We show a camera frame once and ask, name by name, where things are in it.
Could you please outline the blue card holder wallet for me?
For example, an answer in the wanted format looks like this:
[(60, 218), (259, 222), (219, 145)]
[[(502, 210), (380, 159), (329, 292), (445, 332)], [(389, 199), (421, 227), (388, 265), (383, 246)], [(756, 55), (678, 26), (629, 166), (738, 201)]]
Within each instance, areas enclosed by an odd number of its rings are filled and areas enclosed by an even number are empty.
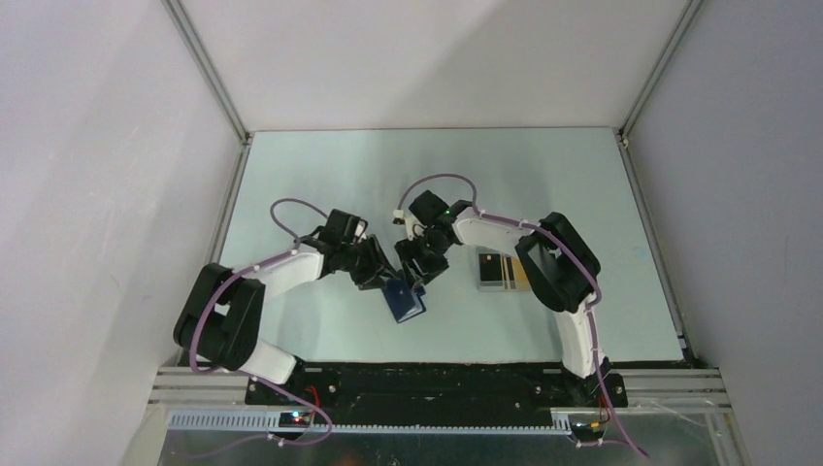
[(423, 302), (426, 291), (422, 286), (409, 287), (404, 280), (391, 279), (381, 291), (397, 323), (403, 323), (426, 312), (426, 305)]

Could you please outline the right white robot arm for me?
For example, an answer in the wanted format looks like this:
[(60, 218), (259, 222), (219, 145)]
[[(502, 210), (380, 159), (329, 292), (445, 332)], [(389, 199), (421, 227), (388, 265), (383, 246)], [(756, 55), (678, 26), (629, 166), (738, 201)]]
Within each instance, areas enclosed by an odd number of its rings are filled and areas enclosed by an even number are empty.
[(596, 373), (605, 358), (588, 314), (602, 297), (599, 259), (568, 219), (551, 213), (537, 222), (494, 216), (467, 200), (448, 205), (426, 190), (407, 209), (393, 211), (405, 239), (394, 246), (410, 288), (426, 285), (448, 267), (453, 246), (480, 247), (519, 260), (536, 298), (555, 313), (568, 399), (588, 406), (604, 384)]

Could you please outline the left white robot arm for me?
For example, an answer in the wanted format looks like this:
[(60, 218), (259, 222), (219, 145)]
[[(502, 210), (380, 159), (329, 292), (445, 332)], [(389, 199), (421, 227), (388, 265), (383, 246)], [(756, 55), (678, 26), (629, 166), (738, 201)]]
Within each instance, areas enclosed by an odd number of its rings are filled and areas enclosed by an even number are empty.
[(239, 269), (205, 265), (173, 331), (189, 367), (196, 373), (244, 373), (269, 382), (283, 404), (302, 400), (307, 379), (295, 371), (302, 359), (260, 335), (265, 302), (338, 272), (348, 274), (360, 290), (386, 288), (399, 273), (368, 226), (359, 216), (333, 210), (324, 224), (296, 237), (284, 252)]

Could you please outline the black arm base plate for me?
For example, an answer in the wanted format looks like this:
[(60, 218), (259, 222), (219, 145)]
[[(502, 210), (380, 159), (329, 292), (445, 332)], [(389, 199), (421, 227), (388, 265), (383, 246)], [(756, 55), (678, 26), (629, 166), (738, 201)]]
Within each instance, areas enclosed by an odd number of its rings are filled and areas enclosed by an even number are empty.
[(559, 362), (450, 364), (315, 362), (285, 389), (316, 402), (333, 423), (393, 426), (548, 425), (553, 410), (628, 405), (609, 362), (604, 377), (580, 379)]

